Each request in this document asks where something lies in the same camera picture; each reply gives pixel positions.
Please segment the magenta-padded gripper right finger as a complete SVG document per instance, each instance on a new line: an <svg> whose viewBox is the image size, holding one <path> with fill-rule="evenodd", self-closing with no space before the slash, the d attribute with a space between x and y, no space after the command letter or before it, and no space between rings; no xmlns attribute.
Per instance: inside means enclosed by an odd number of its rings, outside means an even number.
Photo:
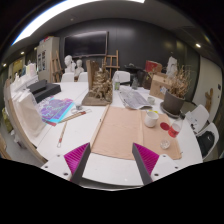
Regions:
<svg viewBox="0 0 224 224"><path fill-rule="evenodd" d="M132 154L144 185L179 170L179 166L167 154L158 155L137 143L134 143L132 146Z"/></svg>

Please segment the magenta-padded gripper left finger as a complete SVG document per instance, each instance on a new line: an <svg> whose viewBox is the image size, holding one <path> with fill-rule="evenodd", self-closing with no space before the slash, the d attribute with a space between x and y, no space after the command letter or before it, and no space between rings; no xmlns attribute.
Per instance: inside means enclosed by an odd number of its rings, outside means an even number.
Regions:
<svg viewBox="0 0 224 224"><path fill-rule="evenodd" d="M54 156L42 166L42 169L72 183L79 184L90 152L90 144L83 144L65 155Z"/></svg>

